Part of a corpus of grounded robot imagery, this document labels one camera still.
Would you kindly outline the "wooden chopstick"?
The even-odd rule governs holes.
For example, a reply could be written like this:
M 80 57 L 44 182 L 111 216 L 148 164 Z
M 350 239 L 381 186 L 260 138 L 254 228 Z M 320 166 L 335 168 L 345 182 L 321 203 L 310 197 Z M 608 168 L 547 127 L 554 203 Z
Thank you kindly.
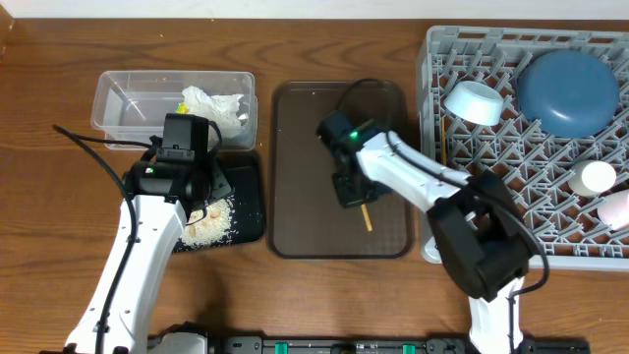
M 365 226 L 366 226 L 368 232 L 372 232 L 373 231 L 372 221 L 371 221 L 371 217 L 370 217 L 367 205 L 362 204 L 361 205 L 361 211 L 362 211 L 363 219 L 364 219 Z
M 441 164 L 447 166 L 447 141 L 445 118 L 440 119 L 440 147 L 441 147 Z

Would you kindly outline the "rice pile with nuts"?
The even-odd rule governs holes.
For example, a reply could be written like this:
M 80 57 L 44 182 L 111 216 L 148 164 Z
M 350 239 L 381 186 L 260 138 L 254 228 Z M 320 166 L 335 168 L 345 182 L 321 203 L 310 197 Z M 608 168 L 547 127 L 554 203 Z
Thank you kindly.
M 193 249 L 227 245 L 232 240 L 235 211 L 231 197 L 191 213 L 180 240 Z

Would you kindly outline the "white tissue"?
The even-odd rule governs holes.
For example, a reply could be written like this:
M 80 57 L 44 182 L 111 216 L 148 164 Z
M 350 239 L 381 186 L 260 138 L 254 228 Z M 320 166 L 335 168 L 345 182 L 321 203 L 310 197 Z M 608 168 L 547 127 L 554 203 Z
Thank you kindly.
M 190 86 L 182 90 L 182 95 L 188 114 L 213 121 L 224 139 L 243 133 L 244 124 L 249 120 L 248 113 L 241 113 L 243 94 L 208 95 L 201 88 Z

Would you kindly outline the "yellow snack wrapper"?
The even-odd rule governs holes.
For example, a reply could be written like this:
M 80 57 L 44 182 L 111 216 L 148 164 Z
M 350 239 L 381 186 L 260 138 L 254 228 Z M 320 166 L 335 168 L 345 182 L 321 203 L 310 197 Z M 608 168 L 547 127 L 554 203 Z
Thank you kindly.
M 180 102 L 176 108 L 177 114 L 188 114 L 189 108 L 185 105 L 184 102 Z

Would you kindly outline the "light blue bowl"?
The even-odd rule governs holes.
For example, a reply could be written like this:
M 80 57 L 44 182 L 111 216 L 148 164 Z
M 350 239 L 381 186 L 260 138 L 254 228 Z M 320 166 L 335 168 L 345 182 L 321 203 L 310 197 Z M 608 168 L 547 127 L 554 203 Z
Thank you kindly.
M 484 84 L 465 81 L 458 83 L 444 100 L 453 115 L 477 125 L 495 126 L 503 109 L 500 93 Z

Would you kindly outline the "cream white cup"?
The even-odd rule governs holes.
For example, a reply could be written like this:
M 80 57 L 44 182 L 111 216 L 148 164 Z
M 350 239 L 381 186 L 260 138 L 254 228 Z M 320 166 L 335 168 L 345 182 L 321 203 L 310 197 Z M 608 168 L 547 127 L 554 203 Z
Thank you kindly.
M 609 190 L 616 181 L 616 172 L 607 162 L 586 160 L 576 163 L 568 180 L 569 188 L 579 196 L 593 197 Z

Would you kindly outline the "dark blue bowl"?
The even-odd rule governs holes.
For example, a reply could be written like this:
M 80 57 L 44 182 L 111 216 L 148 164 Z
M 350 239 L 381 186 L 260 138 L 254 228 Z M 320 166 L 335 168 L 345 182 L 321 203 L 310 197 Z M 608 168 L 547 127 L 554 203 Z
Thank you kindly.
M 517 101 L 530 121 L 559 138 L 593 136 L 612 121 L 620 88 L 611 69 L 596 57 L 557 50 L 537 58 L 517 81 Z

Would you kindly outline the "pink cup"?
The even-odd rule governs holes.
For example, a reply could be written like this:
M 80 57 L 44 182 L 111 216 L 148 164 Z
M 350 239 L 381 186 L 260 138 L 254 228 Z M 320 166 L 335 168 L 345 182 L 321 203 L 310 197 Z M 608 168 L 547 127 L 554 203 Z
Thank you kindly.
M 612 230 L 628 226 L 628 195 L 627 190 L 608 195 L 603 198 L 603 203 L 597 209 L 600 221 Z

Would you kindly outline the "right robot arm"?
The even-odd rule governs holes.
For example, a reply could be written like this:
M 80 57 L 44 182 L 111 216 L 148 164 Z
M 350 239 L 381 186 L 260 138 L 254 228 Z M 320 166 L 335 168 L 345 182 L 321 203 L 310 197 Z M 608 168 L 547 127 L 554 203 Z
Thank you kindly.
M 515 352 L 523 340 L 516 298 L 539 244 L 502 180 L 445 167 L 368 125 L 319 126 L 317 134 L 339 167 L 333 178 L 340 204 L 370 203 L 390 189 L 424 212 L 443 267 L 469 297 L 475 349 Z

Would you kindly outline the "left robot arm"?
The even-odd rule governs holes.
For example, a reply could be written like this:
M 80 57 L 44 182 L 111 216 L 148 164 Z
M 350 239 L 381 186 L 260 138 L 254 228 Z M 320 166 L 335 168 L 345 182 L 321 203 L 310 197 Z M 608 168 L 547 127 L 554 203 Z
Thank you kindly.
M 65 353 L 205 353 L 205 330 L 180 324 L 149 341 L 149 325 L 168 261 L 192 212 L 228 186 L 217 161 L 136 162 L 113 247 L 94 294 L 68 336 Z

